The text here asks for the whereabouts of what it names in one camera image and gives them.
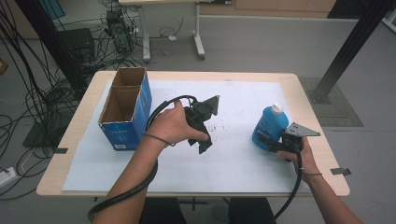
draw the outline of wristband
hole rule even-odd
[[[176,145],[176,144],[172,144],[172,143],[170,143],[170,142],[168,142],[168,141],[166,141],[166,140],[161,139],[160,137],[154,136],[154,135],[149,134],[149,133],[143,133],[143,135],[148,136],[148,137],[155,138],[155,139],[157,139],[157,140],[160,140],[160,141],[164,142],[165,144],[167,144],[167,145],[169,145],[169,146],[171,146],[171,147],[174,147],[174,146]]]
[[[304,173],[304,172],[303,172],[303,175],[322,175],[322,173],[309,174],[309,173]]]

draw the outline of black pole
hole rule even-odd
[[[338,79],[343,75],[349,64],[358,54],[361,47],[373,33],[375,28],[385,17],[395,0],[373,0],[361,15],[343,47],[338,51],[334,60],[317,87],[309,92],[313,104],[329,104],[328,95]]]
[[[70,57],[58,36],[50,16],[40,5],[39,0],[15,0],[15,2],[35,29],[35,32],[46,46],[54,61],[64,73],[70,86],[75,91],[77,98],[81,99],[88,84],[84,80],[78,65]]]

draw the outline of blue bottle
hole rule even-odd
[[[262,117],[257,123],[252,135],[253,142],[258,147],[268,150],[268,146],[259,141],[258,134],[278,142],[281,133],[286,130],[288,126],[289,120],[283,112],[283,106],[279,103],[274,103],[272,106],[268,106],[262,111]]]

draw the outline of desk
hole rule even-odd
[[[71,166],[73,156],[82,135],[85,133],[92,113],[98,104],[104,88],[116,72],[101,71],[95,74],[91,85],[87,89],[78,110],[67,128],[59,147],[68,148],[65,154],[55,154],[44,173],[37,193],[48,196],[104,196],[105,192],[75,192],[62,191],[62,187]],[[318,120],[309,104],[304,90],[297,76],[293,74],[270,73],[215,73],[215,72],[157,72],[148,71],[149,80],[209,80],[209,81],[250,81],[250,82],[277,82],[283,91],[290,113],[299,124],[323,133]],[[320,137],[309,138],[313,148],[315,160],[319,170],[338,196],[349,193],[347,182],[342,175],[333,175],[331,169],[338,168],[337,161],[324,134]],[[224,194],[206,194],[205,196],[225,196]],[[287,196],[287,194],[243,194],[243,196]]]
[[[134,6],[137,8],[137,12],[140,18],[140,26],[143,34],[143,61],[148,62],[150,60],[149,52],[149,34],[146,32],[146,24],[144,9],[142,5],[145,4],[168,4],[168,3],[195,3],[195,30],[192,32],[194,37],[195,46],[198,51],[198,55],[204,59],[205,51],[199,34],[199,14],[200,4],[199,2],[210,2],[211,0],[120,0],[121,5]]]

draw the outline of cardboard box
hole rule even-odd
[[[115,150],[137,148],[146,131],[150,108],[146,68],[120,68],[99,118],[99,127]]]

